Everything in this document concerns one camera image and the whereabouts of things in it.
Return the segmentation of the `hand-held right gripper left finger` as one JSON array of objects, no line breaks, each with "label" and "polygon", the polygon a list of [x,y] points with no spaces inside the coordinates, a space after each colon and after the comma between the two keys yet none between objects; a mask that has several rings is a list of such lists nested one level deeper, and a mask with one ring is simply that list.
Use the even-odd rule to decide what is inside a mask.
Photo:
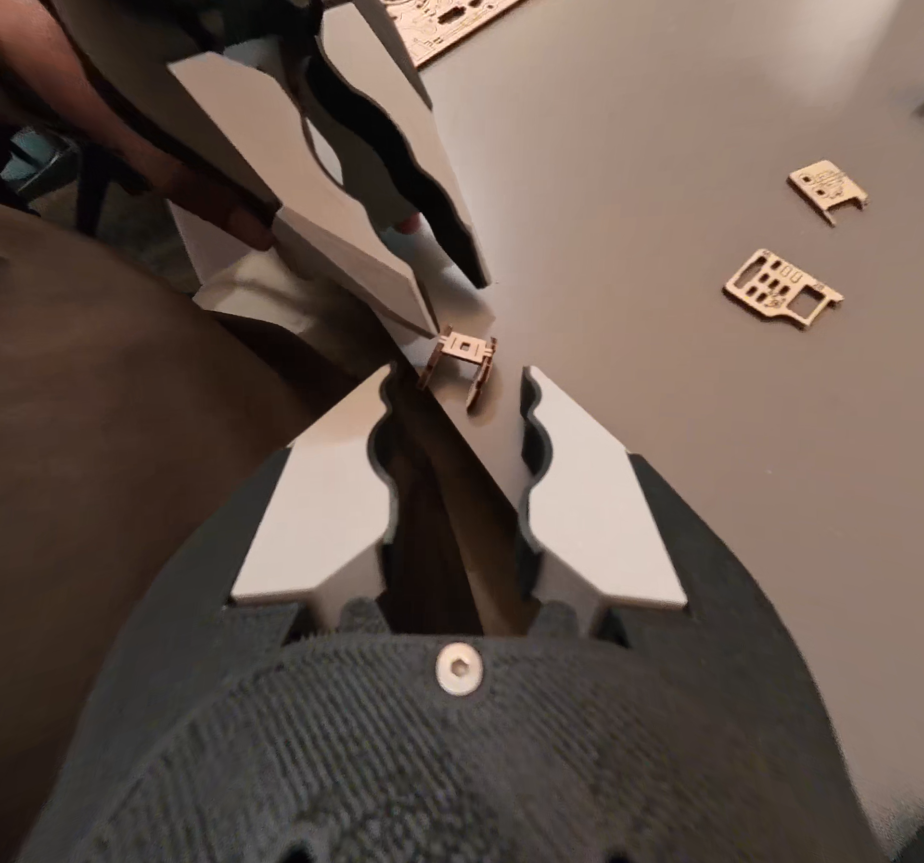
[{"label": "hand-held right gripper left finger", "polygon": [[398,492],[374,442],[391,414],[380,367],[286,449],[285,462],[231,591],[237,605],[295,603],[316,628],[385,591],[385,547]]}]

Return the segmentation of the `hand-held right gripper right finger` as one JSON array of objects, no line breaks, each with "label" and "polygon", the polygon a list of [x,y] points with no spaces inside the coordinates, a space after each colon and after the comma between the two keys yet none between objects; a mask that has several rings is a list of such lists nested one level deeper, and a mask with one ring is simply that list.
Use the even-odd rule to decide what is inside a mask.
[{"label": "hand-held right gripper right finger", "polygon": [[568,608],[578,634],[596,633],[614,607],[685,610],[687,592],[625,445],[534,365],[523,368],[520,398],[523,594]]}]

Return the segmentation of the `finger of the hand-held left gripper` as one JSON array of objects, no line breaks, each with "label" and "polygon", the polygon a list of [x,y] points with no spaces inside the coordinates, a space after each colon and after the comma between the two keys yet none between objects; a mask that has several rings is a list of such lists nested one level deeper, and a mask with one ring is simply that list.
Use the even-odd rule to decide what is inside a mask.
[{"label": "finger of the hand-held left gripper", "polygon": [[330,280],[417,334],[438,333],[410,266],[321,164],[304,118],[277,80],[213,52],[169,70],[279,202],[271,230],[293,274]]},{"label": "finger of the hand-held left gripper", "polygon": [[306,80],[328,115],[376,154],[471,285],[485,289],[490,272],[433,110],[354,3],[324,10]]}]

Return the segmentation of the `wooden offcut with slot grid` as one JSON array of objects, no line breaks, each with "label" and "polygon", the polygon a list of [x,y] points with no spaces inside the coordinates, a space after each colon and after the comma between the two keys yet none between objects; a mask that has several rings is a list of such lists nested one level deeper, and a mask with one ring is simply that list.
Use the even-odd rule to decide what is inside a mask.
[{"label": "wooden offcut with slot grid", "polygon": [[722,285],[722,293],[763,321],[786,321],[802,331],[845,300],[820,279],[766,249],[747,257]]}]

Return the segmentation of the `grey desk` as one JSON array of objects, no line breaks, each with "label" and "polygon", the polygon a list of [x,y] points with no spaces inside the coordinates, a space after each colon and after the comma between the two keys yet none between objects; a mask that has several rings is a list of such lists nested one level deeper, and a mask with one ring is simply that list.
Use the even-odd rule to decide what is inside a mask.
[{"label": "grey desk", "polygon": [[[422,78],[491,288],[393,238],[499,340],[478,414],[511,501],[533,364],[684,497],[802,650],[884,854],[922,823],[922,0],[528,0]],[[831,228],[788,184],[870,197]],[[802,331],[722,293],[757,250],[841,293]]]}]

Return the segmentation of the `person's left hand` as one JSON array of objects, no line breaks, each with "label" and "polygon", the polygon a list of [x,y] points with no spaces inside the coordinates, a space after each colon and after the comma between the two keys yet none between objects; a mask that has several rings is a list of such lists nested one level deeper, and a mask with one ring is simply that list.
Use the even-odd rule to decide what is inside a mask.
[{"label": "person's left hand", "polygon": [[265,226],[232,191],[161,151],[118,118],[90,85],[56,20],[38,0],[2,0],[2,67],[64,123],[114,153],[163,198],[249,248],[275,246]]}]

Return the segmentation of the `black office chair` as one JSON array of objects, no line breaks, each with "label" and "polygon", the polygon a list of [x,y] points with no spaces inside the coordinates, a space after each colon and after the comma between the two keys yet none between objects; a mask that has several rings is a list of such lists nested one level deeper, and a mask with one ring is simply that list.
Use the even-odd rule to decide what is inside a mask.
[{"label": "black office chair", "polygon": [[100,146],[33,127],[2,126],[1,171],[2,205],[32,215],[37,215],[36,200],[75,183],[75,227],[90,237],[98,231],[111,185],[133,196],[151,189],[143,176]]}]

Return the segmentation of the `wooden offcut with square holes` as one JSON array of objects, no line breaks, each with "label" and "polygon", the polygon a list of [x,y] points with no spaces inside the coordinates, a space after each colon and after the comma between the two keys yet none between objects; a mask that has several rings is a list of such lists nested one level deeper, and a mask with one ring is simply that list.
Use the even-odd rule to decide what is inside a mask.
[{"label": "wooden offcut with square holes", "polygon": [[851,205],[862,212],[870,204],[866,191],[828,159],[793,170],[787,182],[831,228],[837,225],[835,211]]}]

